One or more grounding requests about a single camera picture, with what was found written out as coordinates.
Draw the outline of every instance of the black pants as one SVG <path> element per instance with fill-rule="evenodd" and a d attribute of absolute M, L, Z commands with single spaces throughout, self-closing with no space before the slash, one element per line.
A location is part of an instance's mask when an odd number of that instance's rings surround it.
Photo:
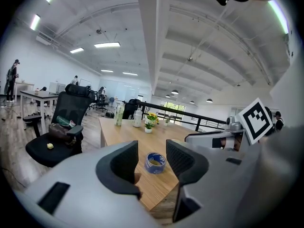
<path fill-rule="evenodd" d="M 14 81 L 10 81 L 9 82 L 9 87 L 8 87 L 8 92 L 6 93 L 6 100 L 9 101 L 9 100 L 13 100 L 14 97 L 14 85 L 15 85 L 15 82 Z"/>

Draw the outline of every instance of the desk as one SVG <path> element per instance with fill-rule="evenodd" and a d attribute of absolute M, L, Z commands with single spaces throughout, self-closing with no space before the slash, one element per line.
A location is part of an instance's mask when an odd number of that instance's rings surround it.
<path fill-rule="evenodd" d="M 160 121 L 160 124 L 153 128 L 152 133 L 145 133 L 144 121 L 140 128 L 133 127 L 131 120 L 123 120 L 121 126 L 115 126 L 114 119 L 110 118 L 99 118 L 99 122 L 101 147 L 138 140 L 139 161 L 135 172 L 141 173 L 142 176 L 136 185 L 143 192 L 141 203 L 150 211 L 172 191 L 178 180 L 168 162 L 166 162 L 163 173 L 150 174 L 147 172 L 144 167 L 147 154 L 158 152 L 166 157 L 167 139 L 184 141 L 188 134 L 196 132 L 173 123 L 164 126 L 164 121 Z"/>
<path fill-rule="evenodd" d="M 21 95 L 21 103 L 20 103 L 20 111 L 21 111 L 21 118 L 23 119 L 24 117 L 24 101 L 23 101 L 23 96 L 32 98 L 34 100 L 40 101 L 40 114 L 41 114 L 41 128 L 42 128 L 42 134 L 45 134 L 46 131 L 46 124 L 44 121 L 44 102 L 49 101 L 49 107 L 52 107 L 53 105 L 53 100 L 57 100 L 58 95 L 50 93 L 49 91 L 20 91 Z M 26 129 L 26 124 L 23 122 L 23 129 Z"/>
<path fill-rule="evenodd" d="M 23 85 L 23 86 L 32 86 L 32 90 L 34 90 L 34 84 L 29 84 L 29 83 L 22 83 L 22 82 L 15 82 L 15 102 L 17 102 L 17 88 L 18 85 Z"/>

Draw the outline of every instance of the brown bag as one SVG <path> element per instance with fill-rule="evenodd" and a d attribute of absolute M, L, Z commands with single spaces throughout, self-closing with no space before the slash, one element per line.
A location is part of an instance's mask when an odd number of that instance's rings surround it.
<path fill-rule="evenodd" d="M 71 137 L 67 136 L 68 129 L 59 125 L 58 123 L 51 123 L 48 126 L 48 135 L 50 137 L 61 139 L 65 142 L 70 142 Z"/>

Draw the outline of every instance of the white bottle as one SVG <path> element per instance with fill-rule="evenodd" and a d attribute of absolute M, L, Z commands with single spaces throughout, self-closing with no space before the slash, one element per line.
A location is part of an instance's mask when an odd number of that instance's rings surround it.
<path fill-rule="evenodd" d="M 124 114 L 124 104 L 120 104 L 117 107 L 116 114 L 115 114 L 115 125 L 121 126 L 123 121 L 123 114 Z"/>
<path fill-rule="evenodd" d="M 139 108 L 137 111 L 134 113 L 134 120 L 133 120 L 133 127 L 140 127 L 142 123 L 142 110 Z"/>

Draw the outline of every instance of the chair armrest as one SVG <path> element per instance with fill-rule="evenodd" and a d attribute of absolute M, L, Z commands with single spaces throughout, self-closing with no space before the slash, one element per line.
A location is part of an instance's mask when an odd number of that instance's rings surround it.
<path fill-rule="evenodd" d="M 84 127 L 81 125 L 76 125 L 72 129 L 70 129 L 66 134 L 67 134 L 67 136 L 72 136 L 72 137 L 77 136 L 82 132 L 83 128 Z"/>
<path fill-rule="evenodd" d="M 40 119 L 41 119 L 41 116 L 39 116 L 39 115 L 25 116 L 25 117 L 23 118 L 23 120 L 24 120 L 25 122 L 29 122 L 29 121 L 37 122 L 37 121 L 40 120 Z"/>

